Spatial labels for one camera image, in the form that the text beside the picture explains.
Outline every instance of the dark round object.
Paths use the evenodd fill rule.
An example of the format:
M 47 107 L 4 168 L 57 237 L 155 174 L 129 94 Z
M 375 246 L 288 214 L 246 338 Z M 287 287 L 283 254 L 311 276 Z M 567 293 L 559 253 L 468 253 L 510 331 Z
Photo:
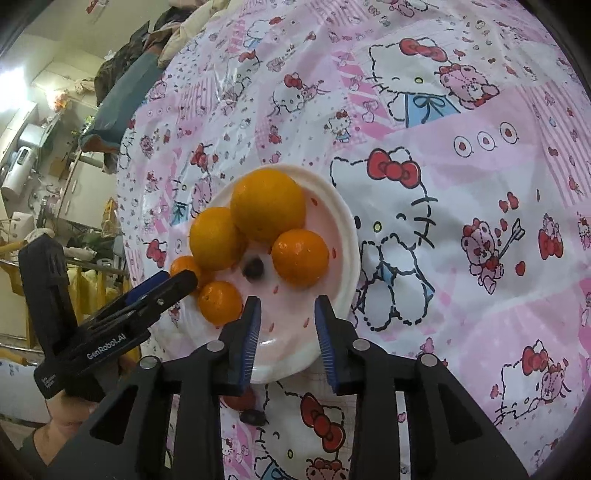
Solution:
M 253 427 L 264 427 L 267 424 L 265 412 L 260 410 L 245 410 L 240 412 L 240 421 Z
M 228 408 L 236 411 L 252 410 L 256 405 L 255 393 L 250 385 L 246 388 L 241 397 L 228 397 L 224 395 L 222 399 Z
M 248 261 L 242 269 L 242 275 L 250 282 L 260 280 L 265 273 L 265 265 L 259 257 L 254 257 Z

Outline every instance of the large orange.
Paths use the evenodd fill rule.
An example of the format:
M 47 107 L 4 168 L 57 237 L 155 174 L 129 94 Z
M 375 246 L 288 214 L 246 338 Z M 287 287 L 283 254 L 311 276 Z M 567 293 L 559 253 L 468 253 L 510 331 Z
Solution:
M 221 326 L 238 320 L 242 313 L 242 296 L 231 283 L 214 281 L 203 287 L 197 305 L 208 322 Z
M 260 168 L 239 180 L 230 201 L 232 219 L 250 239 L 271 245 L 282 233 L 303 228 L 302 188 L 276 168 Z
M 248 241 L 232 221 L 227 207 L 211 207 L 200 213 L 189 230 L 189 247 L 204 270 L 230 268 L 242 258 Z
M 278 275 L 300 288 L 314 285 L 329 267 L 326 243 L 310 230 L 289 230 L 281 234 L 273 244 L 271 258 Z
M 171 277 L 174 277 L 177 273 L 180 273 L 183 270 L 190 270 L 195 273 L 195 276 L 197 277 L 197 290 L 195 292 L 198 292 L 207 283 L 213 280 L 213 274 L 201 269 L 201 267 L 197 265 L 195 258 L 191 255 L 182 255 L 181 257 L 177 257 L 170 264 L 169 273 Z

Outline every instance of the hello kitty tablecloth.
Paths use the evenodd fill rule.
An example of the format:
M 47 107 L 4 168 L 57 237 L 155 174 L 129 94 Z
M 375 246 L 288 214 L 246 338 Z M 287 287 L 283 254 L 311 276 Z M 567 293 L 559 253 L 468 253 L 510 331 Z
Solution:
M 133 282 L 189 253 L 191 220 L 227 182 L 310 168 L 355 216 L 359 336 L 435 353 L 532 472 L 590 384 L 590 119 L 514 0 L 246 0 L 186 45 L 125 134 Z M 168 359 L 218 331 L 187 301 L 152 334 Z M 332 396 L 322 365 L 255 391 L 263 428 L 222 405 L 227 479 L 347 478 L 355 399 Z

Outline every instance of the cabinet door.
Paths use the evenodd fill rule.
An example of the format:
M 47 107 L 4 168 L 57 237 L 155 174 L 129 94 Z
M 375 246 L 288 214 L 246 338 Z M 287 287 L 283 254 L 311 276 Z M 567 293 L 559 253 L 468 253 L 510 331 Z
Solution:
M 100 230 L 105 206 L 110 197 L 116 198 L 116 176 L 79 161 L 62 200 L 60 217 Z

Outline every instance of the metal screw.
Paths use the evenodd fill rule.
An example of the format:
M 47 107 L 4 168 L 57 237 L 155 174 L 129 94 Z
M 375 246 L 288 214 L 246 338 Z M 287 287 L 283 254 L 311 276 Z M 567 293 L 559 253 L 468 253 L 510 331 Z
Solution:
M 154 368 L 159 363 L 160 360 L 154 355 L 145 356 L 139 361 L 140 367 L 144 370 L 150 370 L 150 368 Z
M 353 348 L 361 352 L 368 350 L 370 346 L 370 343 L 365 338 L 358 338 L 353 342 Z
M 425 367 L 434 367 L 437 365 L 437 357 L 430 353 L 425 353 L 424 355 L 421 355 L 421 363 L 425 365 Z
M 219 352 L 223 350 L 226 345 L 221 340 L 212 340 L 207 344 L 207 350 L 210 352 Z

